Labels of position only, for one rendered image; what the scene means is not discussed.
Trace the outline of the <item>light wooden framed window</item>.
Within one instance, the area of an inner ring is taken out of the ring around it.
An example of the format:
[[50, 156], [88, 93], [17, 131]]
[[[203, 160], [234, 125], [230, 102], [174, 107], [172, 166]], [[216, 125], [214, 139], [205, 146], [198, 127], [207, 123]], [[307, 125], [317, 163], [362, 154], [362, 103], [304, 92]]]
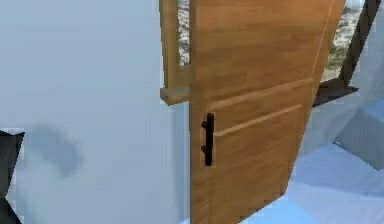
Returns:
[[178, 1], [159, 0], [164, 86], [160, 98], [175, 105], [189, 98], [189, 67], [180, 65]]

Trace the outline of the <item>brown wooden room door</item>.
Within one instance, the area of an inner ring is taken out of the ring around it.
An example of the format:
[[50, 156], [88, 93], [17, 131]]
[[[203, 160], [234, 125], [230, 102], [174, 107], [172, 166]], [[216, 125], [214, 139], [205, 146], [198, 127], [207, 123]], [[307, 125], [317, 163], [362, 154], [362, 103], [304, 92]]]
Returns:
[[344, 4], [190, 0], [190, 224], [239, 224], [285, 194]]

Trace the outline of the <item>dark framed window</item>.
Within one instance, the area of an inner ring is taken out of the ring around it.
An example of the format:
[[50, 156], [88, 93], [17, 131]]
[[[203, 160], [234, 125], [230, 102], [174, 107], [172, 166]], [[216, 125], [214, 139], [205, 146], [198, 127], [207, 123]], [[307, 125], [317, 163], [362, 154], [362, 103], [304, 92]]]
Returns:
[[362, 1], [363, 5], [344, 6], [314, 107], [358, 90], [350, 81], [382, 0]]

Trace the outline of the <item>black angular object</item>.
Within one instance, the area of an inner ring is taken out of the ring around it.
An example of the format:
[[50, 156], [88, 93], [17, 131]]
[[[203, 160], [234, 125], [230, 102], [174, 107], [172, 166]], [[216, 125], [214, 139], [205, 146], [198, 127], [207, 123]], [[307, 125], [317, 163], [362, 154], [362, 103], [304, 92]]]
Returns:
[[0, 224], [22, 224], [6, 199], [25, 133], [0, 130]]

